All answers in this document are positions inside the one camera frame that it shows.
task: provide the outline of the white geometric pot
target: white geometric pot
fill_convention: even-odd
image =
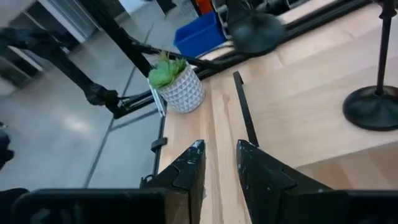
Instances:
[[[189,113],[205,99],[203,84],[187,65],[174,82],[157,90],[175,112]]]

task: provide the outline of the succulent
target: succulent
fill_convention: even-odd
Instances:
[[[149,83],[155,89],[165,87],[173,83],[186,66],[184,59],[170,60],[167,53],[161,52],[158,64],[149,72]]]

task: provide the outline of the concrete floor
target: concrete floor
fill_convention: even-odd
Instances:
[[[195,18],[186,3],[164,16],[151,2],[122,26],[134,38],[177,51],[174,32]],[[104,33],[76,49],[70,58],[94,81],[120,95],[149,89],[146,79]],[[0,170],[0,190],[24,187],[138,187],[151,174],[160,116],[155,104],[114,120],[91,106],[82,91],[52,67],[23,89],[0,98],[0,119],[10,128],[15,158]]]

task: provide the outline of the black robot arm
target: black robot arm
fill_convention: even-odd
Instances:
[[[7,46],[26,49],[42,57],[59,68],[84,92],[92,105],[105,105],[114,118],[120,118],[136,108],[153,102],[150,92],[130,97],[118,97],[116,90],[107,90],[93,82],[82,72],[62,50],[62,44],[52,34],[43,29],[26,30],[5,27],[0,29],[0,50]]]

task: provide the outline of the blue storage bin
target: blue storage bin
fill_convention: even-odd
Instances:
[[[195,19],[175,32],[174,45],[182,55],[196,57],[225,42],[214,12]]]

